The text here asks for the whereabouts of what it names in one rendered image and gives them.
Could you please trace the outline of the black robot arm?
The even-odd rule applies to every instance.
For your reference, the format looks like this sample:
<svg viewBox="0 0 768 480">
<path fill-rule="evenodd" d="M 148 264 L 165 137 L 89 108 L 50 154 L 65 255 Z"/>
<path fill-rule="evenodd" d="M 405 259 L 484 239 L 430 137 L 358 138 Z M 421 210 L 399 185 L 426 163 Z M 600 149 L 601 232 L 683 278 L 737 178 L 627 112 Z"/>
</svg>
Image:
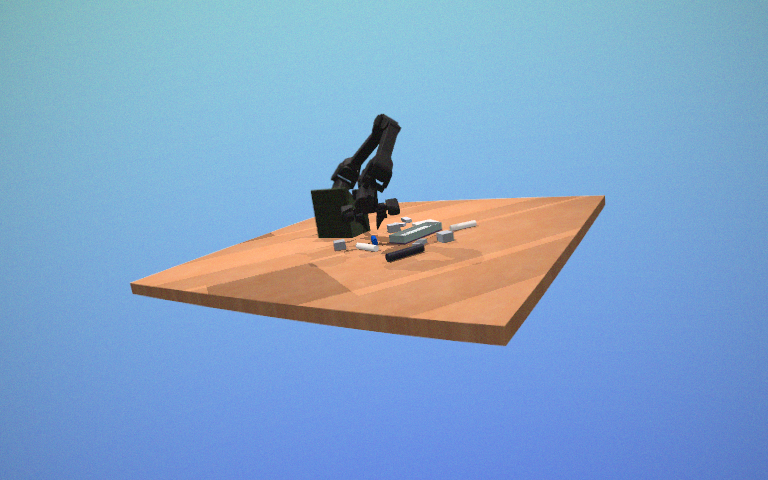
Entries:
<svg viewBox="0 0 768 480">
<path fill-rule="evenodd" d="M 352 196 L 355 200 L 355 208 L 359 212 L 372 211 L 377 191 L 382 193 L 387 188 L 393 173 L 391 156 L 401 129 L 396 120 L 384 114 L 378 115 L 374 119 L 370 136 L 366 138 L 352 157 L 345 158 L 342 163 L 339 163 L 332 174 L 330 181 L 334 182 L 331 188 L 346 187 L 348 191 L 353 189 Z M 360 174 L 361 165 L 377 146 L 376 155 L 367 163 Z M 383 184 L 376 182 L 376 179 Z M 354 189 L 356 182 L 358 189 Z"/>
</svg>

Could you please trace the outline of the black cylinder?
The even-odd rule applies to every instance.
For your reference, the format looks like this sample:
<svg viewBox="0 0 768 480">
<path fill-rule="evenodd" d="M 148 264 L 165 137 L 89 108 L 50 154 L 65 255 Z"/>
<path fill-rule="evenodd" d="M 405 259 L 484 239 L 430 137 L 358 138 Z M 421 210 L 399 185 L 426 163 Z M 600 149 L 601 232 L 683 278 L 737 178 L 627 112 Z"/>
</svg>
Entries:
<svg viewBox="0 0 768 480">
<path fill-rule="evenodd" d="M 387 254 L 385 254 L 385 258 L 386 258 L 387 262 L 390 262 L 390 261 L 401 259 L 401 258 L 404 258 L 404 257 L 407 257 L 407 256 L 411 256 L 411 255 L 414 255 L 414 254 L 417 254 L 417 253 L 421 253 L 421 252 L 424 252 L 424 251 L 425 251 L 424 245 L 423 244 L 418 244 L 418 245 L 415 245 L 415 246 L 412 246 L 412 247 L 408 247 L 408 248 L 405 248 L 405 249 L 401 249 L 401 250 L 398 250 L 398 251 L 387 253 Z"/>
</svg>

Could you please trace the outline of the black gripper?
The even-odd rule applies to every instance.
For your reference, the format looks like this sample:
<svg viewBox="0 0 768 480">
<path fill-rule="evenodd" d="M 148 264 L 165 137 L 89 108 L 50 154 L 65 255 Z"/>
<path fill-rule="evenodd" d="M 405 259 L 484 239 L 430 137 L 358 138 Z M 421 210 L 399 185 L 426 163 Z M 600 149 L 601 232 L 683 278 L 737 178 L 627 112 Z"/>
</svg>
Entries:
<svg viewBox="0 0 768 480">
<path fill-rule="evenodd" d="M 386 203 L 386 204 L 385 204 Z M 341 216 L 342 216 L 342 222 L 352 222 L 354 220 L 360 223 L 366 231 L 368 231 L 367 223 L 364 217 L 364 214 L 370 214 L 370 213 L 376 213 L 376 227 L 377 230 L 379 229 L 382 221 L 387 218 L 387 210 L 388 214 L 390 216 L 393 215 L 399 215 L 400 214 L 400 207 L 398 200 L 396 198 L 392 199 L 385 199 L 385 203 L 378 203 L 378 196 L 377 193 L 375 195 L 375 202 L 374 202 L 374 208 L 372 211 L 368 213 L 362 213 L 359 212 L 357 209 L 353 209 L 352 205 L 346 205 L 342 206 L 341 209 Z"/>
</svg>

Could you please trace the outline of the computer keyboard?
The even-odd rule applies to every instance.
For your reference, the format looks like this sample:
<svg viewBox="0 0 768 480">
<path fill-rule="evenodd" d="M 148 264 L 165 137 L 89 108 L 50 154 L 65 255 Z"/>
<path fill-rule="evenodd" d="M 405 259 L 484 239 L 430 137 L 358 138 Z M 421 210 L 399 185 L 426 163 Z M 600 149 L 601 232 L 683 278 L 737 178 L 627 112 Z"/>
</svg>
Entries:
<svg viewBox="0 0 768 480">
<path fill-rule="evenodd" d="M 442 222 L 426 221 L 389 235 L 392 244 L 408 244 L 430 234 L 443 230 Z"/>
</svg>

